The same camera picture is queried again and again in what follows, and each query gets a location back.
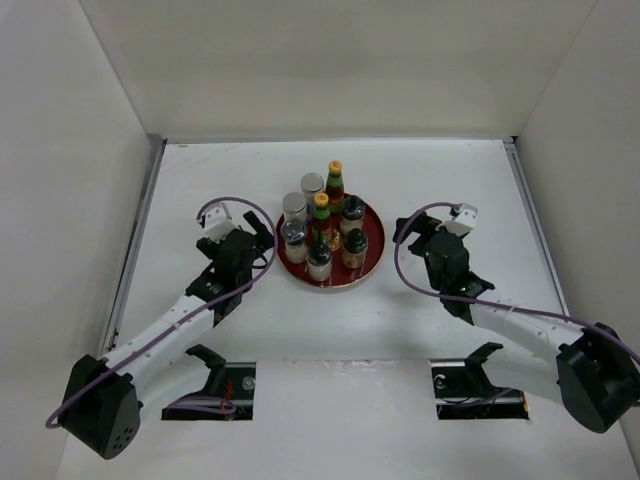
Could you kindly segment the black-top grinder bottle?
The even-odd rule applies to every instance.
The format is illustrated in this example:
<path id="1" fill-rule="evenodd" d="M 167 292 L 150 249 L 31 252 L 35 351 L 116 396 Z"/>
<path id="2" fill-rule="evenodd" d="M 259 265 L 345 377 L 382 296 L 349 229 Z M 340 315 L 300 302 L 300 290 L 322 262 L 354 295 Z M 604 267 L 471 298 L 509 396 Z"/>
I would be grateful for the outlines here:
<path id="1" fill-rule="evenodd" d="M 306 224 L 299 219 L 285 220 L 280 228 L 285 245 L 285 256 L 293 264 L 301 264 L 307 256 Z"/>

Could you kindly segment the white bead jar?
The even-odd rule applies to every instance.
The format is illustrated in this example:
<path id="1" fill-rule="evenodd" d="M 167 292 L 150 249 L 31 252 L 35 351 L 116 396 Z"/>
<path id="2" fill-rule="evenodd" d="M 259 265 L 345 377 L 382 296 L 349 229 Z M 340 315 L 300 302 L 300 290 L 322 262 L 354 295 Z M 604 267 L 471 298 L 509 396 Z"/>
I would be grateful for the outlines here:
<path id="1" fill-rule="evenodd" d="M 307 202 L 300 192 L 289 192 L 282 199 L 282 210 L 285 220 L 307 222 Z"/>
<path id="2" fill-rule="evenodd" d="M 316 194 L 324 191 L 324 179 L 319 173 L 307 173 L 301 178 L 300 188 L 306 200 L 307 219 L 311 220 L 313 215 L 314 198 Z"/>

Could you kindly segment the small black-capped powder bottle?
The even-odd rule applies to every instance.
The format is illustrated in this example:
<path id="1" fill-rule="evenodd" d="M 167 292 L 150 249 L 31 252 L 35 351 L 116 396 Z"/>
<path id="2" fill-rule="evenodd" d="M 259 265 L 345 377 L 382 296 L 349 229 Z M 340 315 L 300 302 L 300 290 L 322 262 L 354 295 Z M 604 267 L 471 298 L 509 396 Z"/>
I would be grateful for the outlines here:
<path id="1" fill-rule="evenodd" d="M 316 282 L 326 281 L 332 273 L 332 250 L 327 244 L 314 243 L 307 250 L 307 272 Z"/>

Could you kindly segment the green-label sauce bottle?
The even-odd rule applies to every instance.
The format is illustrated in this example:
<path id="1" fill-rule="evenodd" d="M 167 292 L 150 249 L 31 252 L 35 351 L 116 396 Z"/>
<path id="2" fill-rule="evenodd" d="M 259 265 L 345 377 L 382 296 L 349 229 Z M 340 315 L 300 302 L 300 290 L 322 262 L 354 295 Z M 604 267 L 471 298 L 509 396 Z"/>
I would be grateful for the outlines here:
<path id="1" fill-rule="evenodd" d="M 343 165 L 338 160 L 333 160 L 328 165 L 325 193 L 329 197 L 329 210 L 332 215 L 338 215 L 342 208 L 344 198 L 342 169 Z"/>
<path id="2" fill-rule="evenodd" d="M 331 240 L 332 226 L 329 197 L 326 193 L 317 193 L 314 196 L 313 217 L 311 221 L 313 242 L 327 245 Z"/>

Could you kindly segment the black-lid seasoning jar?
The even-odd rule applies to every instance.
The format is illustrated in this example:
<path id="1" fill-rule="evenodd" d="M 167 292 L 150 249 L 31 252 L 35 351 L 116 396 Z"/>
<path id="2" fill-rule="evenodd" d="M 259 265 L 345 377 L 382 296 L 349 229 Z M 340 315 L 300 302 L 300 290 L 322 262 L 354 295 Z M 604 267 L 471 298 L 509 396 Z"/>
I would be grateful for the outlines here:
<path id="1" fill-rule="evenodd" d="M 366 213 L 365 202 L 357 195 L 345 196 L 342 201 L 340 231 L 346 236 L 351 230 L 361 229 Z"/>
<path id="2" fill-rule="evenodd" d="M 367 234 L 359 228 L 354 228 L 346 235 L 342 247 L 342 261 L 349 269 L 364 266 L 369 241 Z"/>

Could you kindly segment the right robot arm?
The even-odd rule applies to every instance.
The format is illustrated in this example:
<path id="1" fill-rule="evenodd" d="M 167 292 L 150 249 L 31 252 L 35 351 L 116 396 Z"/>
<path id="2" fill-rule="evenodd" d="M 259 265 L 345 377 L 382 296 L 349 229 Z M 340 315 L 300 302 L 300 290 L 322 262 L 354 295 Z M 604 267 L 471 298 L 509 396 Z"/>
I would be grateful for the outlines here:
<path id="1" fill-rule="evenodd" d="M 639 356 L 616 332 L 602 324 L 564 314 L 514 305 L 495 285 L 475 274 L 464 239 L 475 228 L 478 211 L 447 203 L 441 221 L 425 208 L 396 221 L 393 242 L 410 235 L 408 250 L 426 267 L 429 289 L 454 318 L 491 331 L 526 350 L 511 356 L 501 343 L 488 342 L 465 360 L 464 384 L 483 396 L 493 389 L 516 389 L 561 406 L 581 426 L 606 432 L 639 402 Z"/>

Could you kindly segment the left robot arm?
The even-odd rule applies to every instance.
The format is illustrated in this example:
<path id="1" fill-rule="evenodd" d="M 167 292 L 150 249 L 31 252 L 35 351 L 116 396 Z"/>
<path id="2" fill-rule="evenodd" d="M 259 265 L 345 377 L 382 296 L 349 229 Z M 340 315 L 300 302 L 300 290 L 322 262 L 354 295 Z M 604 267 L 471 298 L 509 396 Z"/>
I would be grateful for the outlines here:
<path id="1" fill-rule="evenodd" d="M 199 214 L 206 234 L 196 247 L 209 265 L 137 337 L 100 358 L 85 355 L 74 364 L 48 428 L 64 429 L 111 460 L 131 444 L 153 410 L 196 411 L 193 393 L 206 399 L 221 393 L 226 361 L 199 341 L 263 276 L 256 260 L 277 251 L 275 227 L 264 211 L 247 211 L 243 218 L 249 230 L 232 221 L 223 203 Z"/>

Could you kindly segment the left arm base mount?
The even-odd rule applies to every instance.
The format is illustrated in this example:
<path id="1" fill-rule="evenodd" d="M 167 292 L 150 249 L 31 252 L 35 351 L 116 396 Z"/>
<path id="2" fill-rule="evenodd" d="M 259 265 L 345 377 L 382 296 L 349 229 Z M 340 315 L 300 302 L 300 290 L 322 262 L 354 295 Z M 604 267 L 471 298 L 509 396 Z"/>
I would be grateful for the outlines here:
<path id="1" fill-rule="evenodd" d="M 181 395 L 162 410 L 163 421 L 251 421 L 257 364 L 228 363 L 221 355 L 203 345 L 186 351 L 197 367 L 207 369 L 207 378 L 196 390 Z"/>

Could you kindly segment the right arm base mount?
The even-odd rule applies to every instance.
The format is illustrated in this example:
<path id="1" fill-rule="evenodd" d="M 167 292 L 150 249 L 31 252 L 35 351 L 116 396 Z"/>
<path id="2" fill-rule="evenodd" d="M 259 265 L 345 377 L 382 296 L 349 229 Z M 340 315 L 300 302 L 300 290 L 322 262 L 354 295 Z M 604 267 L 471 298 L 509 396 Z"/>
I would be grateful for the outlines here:
<path id="1" fill-rule="evenodd" d="M 483 367 L 503 346 L 487 342 L 466 358 L 431 362 L 436 415 L 441 421 L 528 420 L 524 393 L 496 387 Z"/>

